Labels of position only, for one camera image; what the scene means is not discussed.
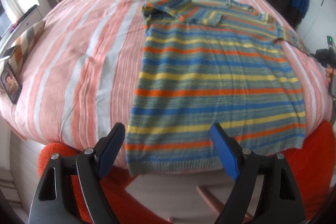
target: red fuzzy fabric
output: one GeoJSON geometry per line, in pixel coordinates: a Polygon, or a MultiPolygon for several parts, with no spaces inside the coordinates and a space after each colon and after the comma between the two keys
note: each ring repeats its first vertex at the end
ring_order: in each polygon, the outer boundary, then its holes
{"type": "MultiPolygon", "coordinates": [[[[302,149],[292,148],[283,151],[298,183],[307,219],[311,219],[314,216],[329,193],[336,159],[335,147],[332,125],[324,121],[305,140],[302,149]]],[[[47,145],[40,153],[38,162],[39,176],[42,175],[51,155],[56,152],[63,157],[79,154],[79,151],[64,144],[54,143],[47,145]]],[[[169,224],[127,193],[125,188],[134,179],[135,177],[130,177],[128,170],[113,167],[111,173],[101,181],[101,187],[107,200],[120,222],[129,224],[169,224]]],[[[72,182],[80,215],[83,220],[92,223],[80,190],[78,177],[73,176],[72,182]]]]}

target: bed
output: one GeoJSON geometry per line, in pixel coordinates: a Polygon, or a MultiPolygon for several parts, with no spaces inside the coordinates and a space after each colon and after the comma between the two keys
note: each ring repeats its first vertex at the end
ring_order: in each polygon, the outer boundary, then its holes
{"type": "MultiPolygon", "coordinates": [[[[128,125],[145,40],[144,1],[64,0],[46,16],[45,31],[19,76],[17,105],[0,94],[0,114],[16,134],[83,150],[116,122],[128,125]]],[[[290,28],[264,0],[235,1],[290,28]]],[[[287,42],[281,47],[302,86],[307,137],[330,119],[332,100],[315,60],[287,42]]],[[[127,168],[124,146],[115,165],[127,168]]]]}

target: smartphone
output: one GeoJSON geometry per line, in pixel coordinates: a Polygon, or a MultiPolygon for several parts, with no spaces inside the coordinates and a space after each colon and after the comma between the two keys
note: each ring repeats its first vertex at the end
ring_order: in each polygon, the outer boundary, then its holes
{"type": "Polygon", "coordinates": [[[8,50],[6,50],[5,53],[3,54],[3,56],[0,57],[0,62],[5,61],[5,60],[11,58],[17,47],[18,46],[15,45],[14,47],[11,47],[8,50]]]}
{"type": "Polygon", "coordinates": [[[19,84],[9,64],[5,66],[3,72],[1,73],[0,82],[2,83],[11,102],[16,104],[19,99],[22,86],[19,84]]]}

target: pillow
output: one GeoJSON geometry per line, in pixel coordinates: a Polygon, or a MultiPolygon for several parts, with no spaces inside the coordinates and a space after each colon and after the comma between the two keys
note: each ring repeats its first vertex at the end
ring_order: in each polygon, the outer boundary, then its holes
{"type": "MultiPolygon", "coordinates": [[[[3,72],[4,67],[9,63],[13,69],[15,76],[19,76],[22,66],[25,63],[28,54],[31,52],[34,44],[37,42],[38,38],[43,32],[44,26],[44,20],[35,23],[33,26],[28,28],[18,39],[16,39],[10,47],[8,47],[11,48],[15,45],[18,45],[18,48],[15,50],[12,57],[0,63],[0,73],[3,72]]],[[[5,91],[2,83],[0,84],[0,90],[5,91]]]]}

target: screw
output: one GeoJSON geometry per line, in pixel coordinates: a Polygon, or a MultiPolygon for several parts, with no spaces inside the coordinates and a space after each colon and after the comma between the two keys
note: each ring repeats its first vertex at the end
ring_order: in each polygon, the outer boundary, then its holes
{"type": "Polygon", "coordinates": [[[249,149],[249,148],[243,148],[243,149],[242,149],[242,152],[243,152],[243,154],[245,154],[245,155],[249,155],[249,154],[251,154],[251,149],[249,149]]]}
{"type": "Polygon", "coordinates": [[[58,153],[53,153],[53,154],[51,155],[51,159],[52,159],[52,160],[56,160],[56,159],[58,159],[58,157],[59,157],[59,154],[58,154],[58,153]]]}
{"type": "Polygon", "coordinates": [[[85,149],[84,153],[87,154],[87,155],[92,154],[93,153],[93,148],[89,147],[89,148],[85,149]]]}
{"type": "Polygon", "coordinates": [[[277,153],[277,158],[283,160],[285,156],[282,153],[277,153]]]}

